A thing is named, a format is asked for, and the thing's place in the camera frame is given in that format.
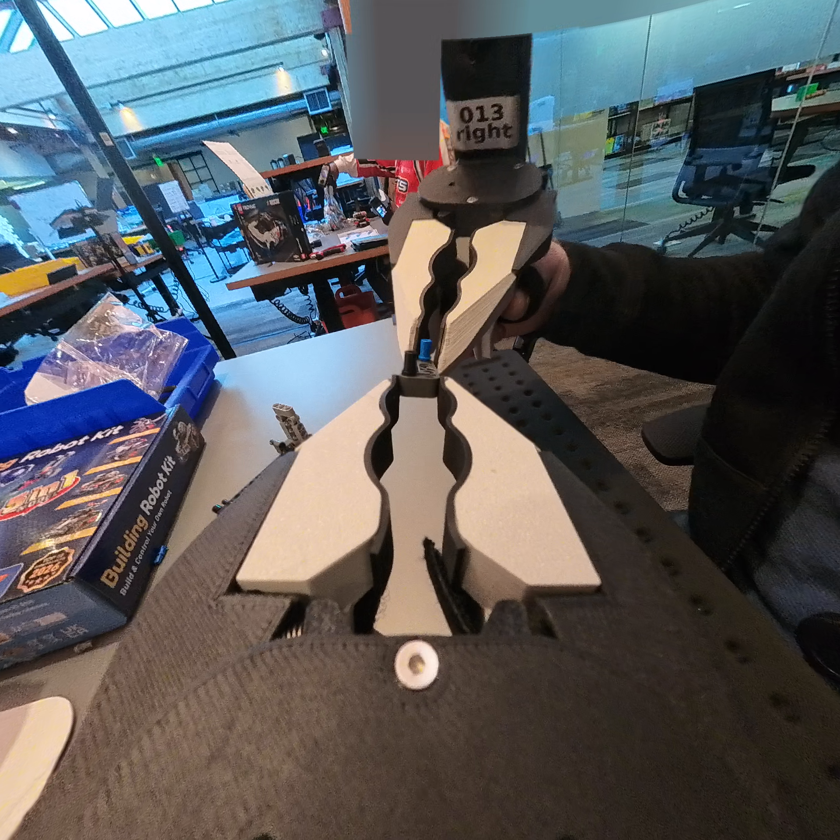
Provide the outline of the black slanted pole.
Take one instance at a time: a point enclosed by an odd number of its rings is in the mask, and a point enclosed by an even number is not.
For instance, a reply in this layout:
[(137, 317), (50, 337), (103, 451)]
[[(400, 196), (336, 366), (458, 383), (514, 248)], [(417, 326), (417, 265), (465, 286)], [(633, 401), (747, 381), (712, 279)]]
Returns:
[(46, 18), (40, 12), (36, 1), (16, 1), (15, 5), (35, 37), (35, 41), (38, 42), (38, 45), (45, 54), (48, 63), (58, 76), (70, 100), (72, 100), (78, 110), (82, 121), (94, 136), (114, 174), (121, 182), (132, 204), (139, 212), (143, 223), (155, 243), (161, 248), (161, 253), (173, 277), (177, 280), (179, 287), (183, 289), (192, 305), (192, 309), (205, 327), (217, 351), (225, 360), (234, 359), (236, 353), (228, 341), (225, 332), (216, 320), (192, 274), (184, 264), (177, 247), (172, 243), (164, 224), (158, 218), (150, 200), (137, 182), (128, 162), (126, 162), (115, 143), (112, 133), (104, 122), (94, 101), (91, 99), (87, 87), (79, 77), (66, 51), (58, 41), (57, 36), (49, 27)]

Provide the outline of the person's right forearm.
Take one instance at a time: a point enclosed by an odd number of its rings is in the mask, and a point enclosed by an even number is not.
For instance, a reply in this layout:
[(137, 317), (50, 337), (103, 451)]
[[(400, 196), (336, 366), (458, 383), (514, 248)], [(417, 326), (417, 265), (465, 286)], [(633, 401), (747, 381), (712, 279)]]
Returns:
[(711, 385), (797, 250), (669, 257), (641, 245), (553, 243), (569, 281), (542, 327), (547, 341), (640, 371)]

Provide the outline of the black car kit box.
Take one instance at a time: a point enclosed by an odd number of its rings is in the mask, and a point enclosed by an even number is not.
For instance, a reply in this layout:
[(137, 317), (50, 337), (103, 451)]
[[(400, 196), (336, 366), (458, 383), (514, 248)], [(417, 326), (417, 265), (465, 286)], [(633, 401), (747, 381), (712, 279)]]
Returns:
[(312, 252), (293, 192), (234, 203), (231, 211), (256, 264), (288, 262)]

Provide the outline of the person's dark jacket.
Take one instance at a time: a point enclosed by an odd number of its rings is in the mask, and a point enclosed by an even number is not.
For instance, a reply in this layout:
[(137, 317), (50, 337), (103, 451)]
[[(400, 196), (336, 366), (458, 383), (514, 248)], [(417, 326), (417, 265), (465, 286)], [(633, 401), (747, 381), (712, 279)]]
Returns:
[(690, 535), (795, 645), (839, 613), (838, 164), (777, 235), (797, 253), (717, 382)]

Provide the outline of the yellow bin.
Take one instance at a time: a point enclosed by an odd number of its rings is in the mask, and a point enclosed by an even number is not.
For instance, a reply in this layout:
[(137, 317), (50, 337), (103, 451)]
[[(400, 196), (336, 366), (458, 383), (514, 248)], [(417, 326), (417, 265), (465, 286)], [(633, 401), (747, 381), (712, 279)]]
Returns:
[(78, 257), (52, 259), (11, 270), (1, 275), (1, 293), (13, 298), (26, 292), (46, 287), (53, 283), (49, 276), (59, 272), (59, 280), (71, 277), (72, 267), (76, 272), (84, 268)]

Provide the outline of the blue robot kit box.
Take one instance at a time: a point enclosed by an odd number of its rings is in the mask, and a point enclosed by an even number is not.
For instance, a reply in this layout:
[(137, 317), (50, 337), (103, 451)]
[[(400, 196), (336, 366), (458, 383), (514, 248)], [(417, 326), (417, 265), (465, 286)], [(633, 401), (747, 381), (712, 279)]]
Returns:
[(203, 449), (177, 407), (3, 465), (2, 670), (127, 624)]

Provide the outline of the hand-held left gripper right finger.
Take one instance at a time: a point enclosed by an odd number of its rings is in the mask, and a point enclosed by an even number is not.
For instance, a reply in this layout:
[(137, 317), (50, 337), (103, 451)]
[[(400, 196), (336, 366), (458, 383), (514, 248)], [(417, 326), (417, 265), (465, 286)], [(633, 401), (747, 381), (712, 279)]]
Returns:
[(447, 572), (480, 607), (602, 585), (538, 447), (465, 387), (441, 387)]

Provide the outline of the person's right hand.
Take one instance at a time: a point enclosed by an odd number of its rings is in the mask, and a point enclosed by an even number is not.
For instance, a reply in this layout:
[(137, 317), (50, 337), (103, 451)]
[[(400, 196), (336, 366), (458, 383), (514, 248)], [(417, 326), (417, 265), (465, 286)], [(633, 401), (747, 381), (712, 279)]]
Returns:
[(493, 342), (541, 333), (570, 278), (570, 259), (562, 244), (554, 239), (548, 251), (522, 272), (511, 290), (493, 329)]

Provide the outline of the black office chair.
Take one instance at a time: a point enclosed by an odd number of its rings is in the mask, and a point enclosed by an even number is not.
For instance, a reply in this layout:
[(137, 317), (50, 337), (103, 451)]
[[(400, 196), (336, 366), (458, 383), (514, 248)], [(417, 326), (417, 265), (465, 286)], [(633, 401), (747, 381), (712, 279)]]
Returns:
[(748, 243), (776, 227), (757, 222), (754, 210), (772, 202), (774, 185), (801, 181), (813, 164), (790, 164), (792, 151), (772, 149), (778, 119), (772, 114), (775, 70), (763, 70), (695, 89), (688, 153), (672, 191), (678, 204), (701, 212), (667, 234), (660, 255), (676, 241), (702, 236), (693, 257), (731, 236)]

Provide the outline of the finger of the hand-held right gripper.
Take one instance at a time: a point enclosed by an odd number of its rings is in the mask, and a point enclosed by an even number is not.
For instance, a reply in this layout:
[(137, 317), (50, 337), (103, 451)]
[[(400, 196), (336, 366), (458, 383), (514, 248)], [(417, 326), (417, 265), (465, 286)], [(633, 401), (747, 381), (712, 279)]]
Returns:
[(526, 223), (502, 220), (478, 229), (470, 240), (474, 264), (457, 282), (455, 304), (446, 311), (436, 366), (447, 372), (468, 352), (488, 350), (494, 324), (515, 283), (515, 262)]
[(455, 257), (454, 233), (437, 219), (392, 222), (392, 290), (400, 354), (416, 352), (421, 327), (434, 307), (425, 302)]

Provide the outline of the white book stand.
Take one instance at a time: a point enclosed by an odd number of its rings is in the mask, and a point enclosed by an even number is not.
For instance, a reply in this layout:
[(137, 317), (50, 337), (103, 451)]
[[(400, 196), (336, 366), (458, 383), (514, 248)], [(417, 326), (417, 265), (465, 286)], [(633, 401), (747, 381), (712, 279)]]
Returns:
[(75, 711), (62, 696), (35, 700), (1, 712), (2, 804), (38, 796), (69, 741)]

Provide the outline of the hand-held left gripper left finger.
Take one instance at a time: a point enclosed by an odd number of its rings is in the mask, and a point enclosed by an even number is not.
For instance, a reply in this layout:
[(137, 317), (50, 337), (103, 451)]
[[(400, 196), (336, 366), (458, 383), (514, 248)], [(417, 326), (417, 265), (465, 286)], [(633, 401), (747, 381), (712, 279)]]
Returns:
[(396, 378), (384, 380), (296, 450), (235, 582), (244, 592), (302, 595), (341, 608), (374, 586), (373, 556), (389, 522), (375, 465), (375, 444), (389, 445), (388, 398)]

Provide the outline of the clear plastic bag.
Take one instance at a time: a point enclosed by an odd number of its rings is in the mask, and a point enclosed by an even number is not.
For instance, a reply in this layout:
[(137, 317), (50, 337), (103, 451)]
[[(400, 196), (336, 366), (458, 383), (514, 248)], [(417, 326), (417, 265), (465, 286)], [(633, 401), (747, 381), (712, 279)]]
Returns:
[(187, 338), (159, 329), (107, 294), (41, 361), (24, 390), (26, 405), (126, 380), (159, 397)]

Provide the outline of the blue plastic bin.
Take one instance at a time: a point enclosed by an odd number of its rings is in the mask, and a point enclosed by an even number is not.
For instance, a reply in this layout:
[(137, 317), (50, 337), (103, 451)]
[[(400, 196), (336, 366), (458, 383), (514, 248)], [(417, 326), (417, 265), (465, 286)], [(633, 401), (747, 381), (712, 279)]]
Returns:
[(196, 418), (215, 381), (219, 356), (187, 318), (163, 322), (161, 329), (187, 340), (170, 374), (161, 399), (144, 393), (130, 381), (120, 379), (81, 392), (34, 405), (25, 405), (24, 391), (40, 359), (24, 363), (17, 371), (2, 369), (2, 456), (16, 455), (59, 441), (78, 438), (119, 423), (177, 408)]

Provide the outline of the wooden table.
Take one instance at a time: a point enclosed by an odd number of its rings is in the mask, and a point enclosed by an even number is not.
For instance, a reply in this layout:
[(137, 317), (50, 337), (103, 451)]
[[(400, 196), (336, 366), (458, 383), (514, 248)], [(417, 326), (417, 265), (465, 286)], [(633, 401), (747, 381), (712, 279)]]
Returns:
[(387, 229), (378, 217), (372, 220), (372, 227), (376, 232), (374, 244), (362, 250), (350, 245), (340, 253), (317, 259), (264, 265), (249, 261), (233, 274), (226, 288), (231, 291), (249, 289), (257, 301), (270, 301), (287, 288), (311, 287), (318, 315), (327, 332), (341, 331), (344, 326), (330, 281), (351, 280), (355, 267), (364, 268), (364, 277), (384, 305), (391, 308), (393, 304)]

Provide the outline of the grey frame piece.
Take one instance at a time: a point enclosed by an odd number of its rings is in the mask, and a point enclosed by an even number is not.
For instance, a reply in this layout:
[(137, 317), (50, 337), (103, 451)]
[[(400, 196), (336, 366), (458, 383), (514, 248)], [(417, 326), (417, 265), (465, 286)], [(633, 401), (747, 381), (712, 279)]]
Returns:
[(278, 455), (289, 454), (310, 438), (310, 433), (305, 428), (299, 414), (292, 406), (275, 403), (272, 406), (272, 410), (284, 435), (286, 436), (286, 438), (282, 441), (275, 439), (271, 439), (269, 441), (270, 445), (276, 450)]

